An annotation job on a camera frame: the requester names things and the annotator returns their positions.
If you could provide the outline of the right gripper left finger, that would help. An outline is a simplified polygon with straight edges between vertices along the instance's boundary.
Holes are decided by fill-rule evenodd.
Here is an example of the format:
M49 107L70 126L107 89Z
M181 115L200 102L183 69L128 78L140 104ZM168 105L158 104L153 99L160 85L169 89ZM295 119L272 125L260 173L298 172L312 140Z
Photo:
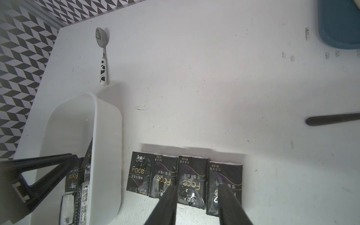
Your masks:
M177 210L177 187L170 186L164 192L145 225L175 225Z

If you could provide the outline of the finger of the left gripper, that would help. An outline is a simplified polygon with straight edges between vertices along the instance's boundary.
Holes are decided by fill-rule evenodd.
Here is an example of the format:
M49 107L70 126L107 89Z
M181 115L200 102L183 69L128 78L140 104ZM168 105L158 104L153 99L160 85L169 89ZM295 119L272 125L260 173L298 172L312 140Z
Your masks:
M24 219L78 165L76 154L1 162L1 223Z

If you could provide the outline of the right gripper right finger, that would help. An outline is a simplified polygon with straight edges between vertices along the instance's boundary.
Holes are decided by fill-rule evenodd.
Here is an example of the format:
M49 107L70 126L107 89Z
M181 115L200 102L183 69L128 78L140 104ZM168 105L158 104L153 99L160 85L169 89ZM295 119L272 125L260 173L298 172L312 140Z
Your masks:
M242 205L226 184L218 188L218 211L221 225L252 225Z

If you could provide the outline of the black pocket tissue pack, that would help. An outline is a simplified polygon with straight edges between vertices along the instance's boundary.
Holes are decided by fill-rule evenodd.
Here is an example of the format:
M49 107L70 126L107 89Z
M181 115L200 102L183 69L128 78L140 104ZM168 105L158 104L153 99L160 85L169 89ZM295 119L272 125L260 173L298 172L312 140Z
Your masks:
M83 158L82 161L82 168L84 168L86 171L90 172L91 171L91 162L92 162L92 142L93 139L91 140L88 149L86 151L86 154Z
M74 225L86 225L90 182L84 182L78 189L75 199Z
M66 176L65 193L77 191L82 185L85 177L85 169L82 167L74 167Z
M126 191L149 196L154 154L132 152Z
M209 158L178 156L178 203L204 210L208 189Z
M242 202L243 165L210 161L208 168L208 190L206 197L206 214L218 216L218 187L226 184L236 199Z
M65 193L61 199L59 225L75 224L75 192Z
M154 154L149 197L161 199L170 186L176 186L178 158Z

